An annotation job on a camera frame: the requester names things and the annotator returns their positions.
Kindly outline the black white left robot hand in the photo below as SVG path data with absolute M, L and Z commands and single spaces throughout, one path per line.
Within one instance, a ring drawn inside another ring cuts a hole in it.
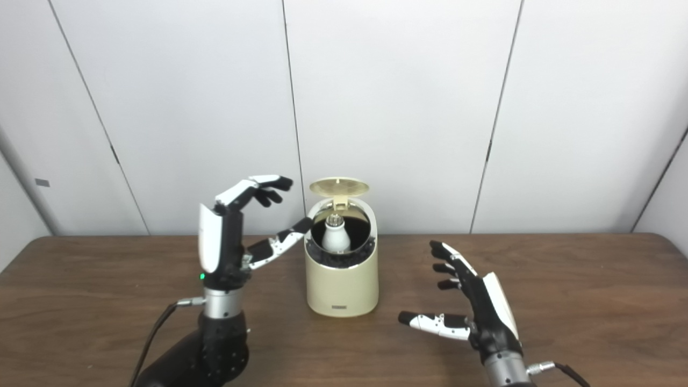
M 222 292 L 242 288 L 253 270 L 273 262 L 310 232 L 313 220 L 304 217 L 272 238 L 244 247 L 244 207 L 252 200 L 263 207 L 282 203 L 279 192 L 290 191 L 293 184 L 280 175 L 250 176 L 216 195 L 212 207 L 200 205 L 198 250 L 204 288 Z

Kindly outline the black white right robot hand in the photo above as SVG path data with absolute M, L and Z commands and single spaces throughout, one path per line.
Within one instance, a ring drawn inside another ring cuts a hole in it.
M 432 256 L 442 260 L 433 265 L 433 270 L 450 275 L 450 279 L 438 282 L 438 289 L 460 290 L 471 304 L 472 317 L 401 311 L 400 323 L 443 338 L 467 341 L 479 352 L 481 362 L 502 352 L 523 355 L 513 312 L 497 275 L 479 275 L 460 252 L 444 242 L 432 240 L 428 244 Z

